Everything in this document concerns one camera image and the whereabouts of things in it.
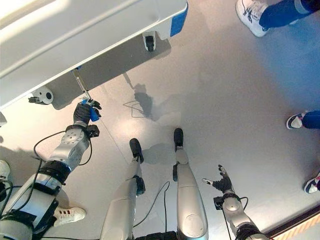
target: blue tape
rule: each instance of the blue tape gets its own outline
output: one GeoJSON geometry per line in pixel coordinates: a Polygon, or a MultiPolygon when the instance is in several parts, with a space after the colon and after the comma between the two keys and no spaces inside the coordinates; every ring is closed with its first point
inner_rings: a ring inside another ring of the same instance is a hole
{"type": "Polygon", "coordinates": [[[188,8],[189,8],[189,4],[186,3],[185,11],[172,18],[170,37],[181,32],[181,30],[185,24],[185,20],[186,20],[187,13],[188,13],[188,8]]]}

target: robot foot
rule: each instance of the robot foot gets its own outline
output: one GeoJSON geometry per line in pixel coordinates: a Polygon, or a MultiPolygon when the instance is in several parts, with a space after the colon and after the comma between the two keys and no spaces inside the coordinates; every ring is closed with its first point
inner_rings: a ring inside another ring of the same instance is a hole
{"type": "Polygon", "coordinates": [[[173,135],[174,140],[174,150],[177,151],[177,149],[183,149],[184,147],[184,132],[181,128],[176,128],[174,130],[173,135]]]}
{"type": "Polygon", "coordinates": [[[133,157],[134,158],[139,157],[140,163],[142,164],[144,162],[144,156],[142,155],[142,149],[138,139],[132,138],[129,142],[129,145],[130,145],[133,157]]]}

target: blue pants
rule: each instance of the blue pants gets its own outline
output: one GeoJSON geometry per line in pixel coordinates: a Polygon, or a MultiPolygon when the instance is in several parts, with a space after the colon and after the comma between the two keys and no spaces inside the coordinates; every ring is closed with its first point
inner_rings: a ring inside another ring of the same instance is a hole
{"type": "Polygon", "coordinates": [[[259,24],[265,29],[282,27],[318,10],[320,0],[282,0],[264,10],[259,24]]]}
{"type": "Polygon", "coordinates": [[[302,125],[307,129],[320,129],[320,111],[307,112],[302,119],[302,125]]]}

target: metal rod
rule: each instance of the metal rod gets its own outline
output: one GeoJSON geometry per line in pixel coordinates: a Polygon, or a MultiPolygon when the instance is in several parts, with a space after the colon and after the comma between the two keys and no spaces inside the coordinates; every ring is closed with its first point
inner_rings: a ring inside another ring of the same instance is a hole
{"type": "Polygon", "coordinates": [[[72,72],[72,75],[75,77],[75,80],[78,83],[79,87],[81,88],[82,92],[86,95],[88,99],[91,99],[88,87],[85,84],[84,80],[81,78],[78,69],[75,68],[71,72],[72,72]]]}

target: wire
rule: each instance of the wire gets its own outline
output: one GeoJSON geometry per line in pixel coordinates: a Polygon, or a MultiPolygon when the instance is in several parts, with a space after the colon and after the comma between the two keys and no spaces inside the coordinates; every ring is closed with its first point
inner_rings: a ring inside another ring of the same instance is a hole
{"type": "Polygon", "coordinates": [[[21,187],[22,187],[22,186],[9,186],[9,187],[3,189],[3,190],[0,192],[0,196],[1,196],[1,195],[4,194],[7,190],[11,190],[11,191],[8,193],[8,195],[6,196],[5,202],[3,203],[2,209],[1,209],[1,211],[0,211],[0,216],[1,216],[1,217],[2,217],[2,213],[4,212],[4,209],[5,209],[6,205],[7,205],[7,203],[8,203],[8,200],[9,200],[11,194],[12,194],[12,189],[21,188],[21,187]]]}
{"type": "Polygon", "coordinates": [[[8,203],[8,201],[9,201],[9,197],[10,197],[11,192],[12,192],[12,186],[13,186],[13,184],[12,184],[12,182],[9,181],[9,180],[1,180],[0,182],[1,182],[1,183],[8,183],[8,184],[10,185],[10,187],[9,187],[10,191],[9,191],[8,195],[6,196],[5,201],[4,201],[4,203],[3,203],[2,207],[1,207],[1,210],[0,210],[0,216],[2,217],[2,213],[4,212],[5,207],[6,207],[7,203],[8,203]]]}
{"type": "Polygon", "coordinates": [[[166,191],[170,187],[170,182],[164,190],[163,204],[164,204],[164,218],[165,218],[165,232],[167,232],[167,207],[166,207],[166,191]]]}
{"type": "Polygon", "coordinates": [[[36,183],[36,180],[37,180],[37,176],[38,176],[39,170],[40,170],[40,168],[41,168],[42,161],[44,161],[44,160],[39,156],[39,154],[37,153],[36,147],[38,146],[38,144],[40,144],[40,143],[43,142],[44,140],[46,140],[46,139],[48,139],[48,138],[51,138],[51,137],[53,137],[53,136],[55,136],[55,135],[64,133],[64,132],[65,132],[65,131],[59,131],[59,132],[56,132],[56,133],[54,133],[54,134],[51,134],[51,135],[49,135],[49,136],[41,139],[40,141],[38,141],[38,142],[34,145],[34,147],[33,147],[33,152],[34,152],[34,154],[39,158],[40,163],[39,163],[38,168],[37,168],[37,170],[36,170],[36,173],[35,173],[35,175],[34,175],[34,179],[33,179],[32,185],[31,185],[31,190],[30,190],[30,193],[29,193],[28,198],[26,199],[26,201],[24,202],[24,204],[22,204],[22,205],[21,205],[20,207],[18,207],[17,209],[12,210],[12,212],[16,212],[16,211],[19,211],[19,210],[21,210],[22,208],[24,208],[24,207],[28,204],[28,202],[29,202],[29,200],[30,200],[30,198],[31,198],[32,192],[34,191],[35,183],[36,183]]]}
{"type": "Polygon", "coordinates": [[[71,237],[56,237],[56,236],[43,236],[42,239],[69,239],[69,240],[100,240],[98,239],[79,239],[79,238],[71,238],[71,237]]]}
{"type": "Polygon", "coordinates": [[[4,192],[7,191],[7,190],[9,190],[9,189],[15,189],[15,188],[21,188],[21,187],[22,187],[22,186],[9,186],[9,187],[3,189],[2,191],[0,191],[0,196],[1,196],[2,194],[4,194],[4,192]]]}
{"type": "Polygon", "coordinates": [[[244,196],[244,197],[240,198],[240,200],[242,200],[242,199],[246,199],[246,203],[245,203],[244,208],[243,208],[243,210],[246,210],[246,207],[247,207],[248,202],[249,202],[249,198],[247,196],[244,196]]]}
{"type": "Polygon", "coordinates": [[[224,221],[225,221],[226,229],[228,230],[229,238],[230,238],[230,240],[231,240],[231,235],[230,235],[230,231],[229,231],[229,227],[228,227],[228,223],[227,223],[227,219],[226,219],[225,211],[224,211],[224,209],[223,209],[223,208],[222,208],[222,212],[223,212],[223,217],[224,217],[224,221]]]}
{"type": "Polygon", "coordinates": [[[138,226],[139,224],[141,224],[144,220],[146,220],[146,218],[147,218],[147,217],[148,217],[148,215],[150,214],[150,212],[151,212],[152,208],[154,207],[155,202],[156,202],[156,200],[157,200],[157,198],[158,198],[158,196],[159,196],[160,192],[162,191],[162,189],[165,187],[165,185],[166,185],[166,184],[169,184],[169,185],[168,185],[168,188],[169,188],[169,186],[170,186],[170,182],[169,182],[169,181],[166,181],[166,182],[162,185],[162,187],[160,188],[160,190],[158,191],[158,193],[156,194],[156,196],[155,196],[155,198],[154,198],[154,201],[153,201],[153,203],[152,203],[152,205],[151,205],[151,207],[150,207],[150,209],[149,209],[148,213],[145,215],[145,217],[144,217],[140,222],[138,222],[137,224],[133,225],[133,227],[134,227],[134,228],[135,228],[136,226],[138,226]]]}
{"type": "Polygon", "coordinates": [[[90,161],[90,159],[91,159],[91,156],[92,156],[92,144],[91,144],[91,139],[90,139],[90,137],[89,137],[89,143],[90,143],[90,156],[89,156],[88,160],[87,160],[85,163],[79,164],[79,166],[86,165],[86,164],[90,161]]]}

